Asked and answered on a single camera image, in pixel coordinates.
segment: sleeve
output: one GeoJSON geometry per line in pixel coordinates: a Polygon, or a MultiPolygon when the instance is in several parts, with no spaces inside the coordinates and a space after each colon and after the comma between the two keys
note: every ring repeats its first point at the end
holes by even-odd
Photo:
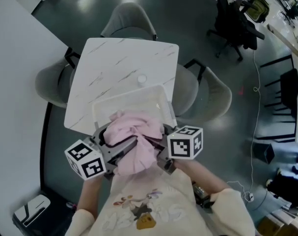
{"type": "Polygon", "coordinates": [[[83,209],[77,210],[65,236],[87,236],[94,222],[90,212],[83,209]]]}
{"type": "Polygon", "coordinates": [[[255,236],[255,227],[242,200],[233,189],[224,189],[211,195],[213,221],[229,236],[255,236]]]}

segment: white cable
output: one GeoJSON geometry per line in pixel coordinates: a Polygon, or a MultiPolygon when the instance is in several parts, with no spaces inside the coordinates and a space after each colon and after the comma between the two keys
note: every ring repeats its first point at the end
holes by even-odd
{"type": "Polygon", "coordinates": [[[257,119],[256,119],[256,125],[255,125],[255,129],[253,130],[253,135],[252,135],[252,140],[251,140],[251,146],[250,146],[251,185],[250,185],[249,192],[251,192],[252,185],[253,185],[252,146],[253,146],[253,140],[255,138],[256,129],[257,129],[257,125],[258,125],[258,119],[259,119],[259,113],[260,113],[260,101],[261,101],[261,94],[260,94],[260,85],[261,85],[260,84],[260,74],[259,74],[259,70],[258,70],[256,61],[255,61],[255,50],[253,50],[253,63],[254,63],[254,65],[256,67],[256,70],[257,70],[258,83],[259,83],[259,86],[258,87],[254,87],[253,88],[253,91],[259,93],[259,103],[258,103],[258,114],[257,114],[257,119]]]}
{"type": "Polygon", "coordinates": [[[260,74],[259,74],[259,70],[255,61],[255,51],[253,50],[253,63],[256,67],[257,70],[257,74],[258,74],[258,83],[259,86],[258,87],[254,87],[253,91],[254,92],[258,92],[259,93],[259,104],[258,104],[258,114],[257,114],[257,119],[256,119],[256,124],[255,124],[255,129],[253,130],[253,134],[252,134],[252,140],[251,140],[251,146],[250,146],[250,165],[251,165],[251,185],[250,185],[250,189],[249,191],[245,191],[244,186],[239,182],[239,181],[228,181],[227,183],[238,183],[242,188],[243,188],[243,195],[244,195],[244,199],[247,202],[251,202],[252,200],[248,200],[246,198],[246,193],[251,194],[251,190],[252,190],[252,186],[253,186],[253,165],[252,165],[252,147],[253,147],[253,141],[255,138],[255,134],[256,134],[256,129],[257,129],[257,125],[258,125],[258,119],[259,119],[259,113],[260,113],[260,101],[261,101],[261,94],[260,94],[260,74]]]}
{"type": "Polygon", "coordinates": [[[248,199],[246,198],[246,193],[250,193],[250,192],[249,192],[249,191],[245,191],[244,186],[243,186],[239,181],[228,181],[228,182],[226,182],[226,183],[238,183],[238,184],[242,187],[242,189],[243,189],[242,197],[244,197],[244,199],[245,199],[247,202],[250,202],[250,200],[248,200],[248,199]]]}

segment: cardboard box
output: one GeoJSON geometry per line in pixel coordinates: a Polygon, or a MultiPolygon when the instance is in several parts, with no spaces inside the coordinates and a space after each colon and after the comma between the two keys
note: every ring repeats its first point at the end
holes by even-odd
{"type": "Polygon", "coordinates": [[[283,226],[283,222],[275,218],[273,215],[268,214],[260,222],[257,230],[263,236],[277,236],[277,233],[280,232],[283,226]]]}
{"type": "Polygon", "coordinates": [[[285,225],[289,225],[293,222],[294,218],[287,214],[285,211],[279,209],[272,212],[272,215],[278,220],[282,221],[285,225]]]}
{"type": "Polygon", "coordinates": [[[284,225],[276,236],[298,236],[298,228],[290,225],[284,225]]]}

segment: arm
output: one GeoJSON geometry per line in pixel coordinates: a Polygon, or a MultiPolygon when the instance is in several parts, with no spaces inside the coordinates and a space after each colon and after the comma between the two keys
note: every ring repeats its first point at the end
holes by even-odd
{"type": "Polygon", "coordinates": [[[230,188],[227,183],[195,160],[175,160],[174,165],[186,173],[192,180],[196,181],[200,188],[204,189],[208,194],[218,193],[230,188]]]}
{"type": "Polygon", "coordinates": [[[254,236],[255,227],[244,205],[241,194],[207,168],[194,160],[175,160],[175,167],[197,182],[200,188],[211,194],[215,226],[230,236],[254,236]]]}
{"type": "Polygon", "coordinates": [[[98,216],[98,198],[103,176],[84,181],[77,210],[90,212],[96,219],[98,216]]]}

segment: black office chair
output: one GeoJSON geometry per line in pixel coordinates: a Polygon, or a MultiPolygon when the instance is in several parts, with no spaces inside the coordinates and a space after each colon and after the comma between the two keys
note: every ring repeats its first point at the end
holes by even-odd
{"type": "Polygon", "coordinates": [[[227,0],[217,0],[216,31],[210,29],[207,32],[208,36],[213,33],[227,40],[223,48],[216,54],[217,58],[220,56],[221,51],[229,45],[238,53],[238,61],[242,61],[243,57],[238,47],[243,45],[245,49],[257,50],[257,37],[260,39],[265,38],[244,15],[249,7],[256,9],[252,4],[242,0],[237,0],[231,4],[228,4],[227,0]]]}
{"type": "Polygon", "coordinates": [[[285,17],[285,19],[288,21],[289,25],[292,23],[292,19],[298,18],[298,5],[294,5],[289,10],[286,9],[285,12],[281,11],[282,15],[285,17]]]}

